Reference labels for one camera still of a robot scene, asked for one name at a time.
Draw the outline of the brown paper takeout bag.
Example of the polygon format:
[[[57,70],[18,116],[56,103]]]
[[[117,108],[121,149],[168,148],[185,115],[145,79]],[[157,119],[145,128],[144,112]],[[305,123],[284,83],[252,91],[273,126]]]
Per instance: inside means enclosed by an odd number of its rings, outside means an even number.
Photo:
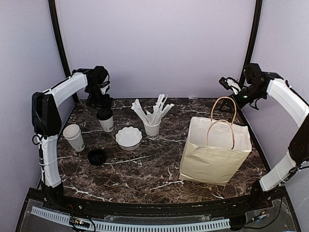
[[[179,179],[225,186],[252,151],[247,126],[212,116],[191,118]]]

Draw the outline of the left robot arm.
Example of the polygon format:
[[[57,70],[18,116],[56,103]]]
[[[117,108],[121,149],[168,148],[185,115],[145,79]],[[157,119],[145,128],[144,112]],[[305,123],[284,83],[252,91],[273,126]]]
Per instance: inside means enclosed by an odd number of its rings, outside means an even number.
[[[77,69],[72,75],[43,92],[32,95],[32,125],[38,138],[42,182],[49,188],[62,184],[57,165],[57,140],[62,128],[58,107],[80,90],[88,94],[86,105],[111,108],[110,75],[103,66]]]

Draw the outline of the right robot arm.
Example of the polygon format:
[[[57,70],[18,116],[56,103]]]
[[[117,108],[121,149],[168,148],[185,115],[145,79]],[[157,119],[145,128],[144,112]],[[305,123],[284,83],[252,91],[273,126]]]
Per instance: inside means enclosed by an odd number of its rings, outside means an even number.
[[[255,192],[246,200],[246,205],[251,210],[256,210],[265,202],[262,192],[275,189],[288,182],[297,172],[309,168],[309,105],[291,88],[287,80],[275,72],[250,71],[246,68],[245,75],[249,84],[244,88],[231,77],[222,77],[219,80],[225,89],[233,91],[230,98],[239,108],[269,97],[281,106],[285,113],[284,117],[275,113],[271,120],[271,129],[281,122],[292,120],[288,123],[291,141],[286,154],[271,171],[261,177],[253,188]]]

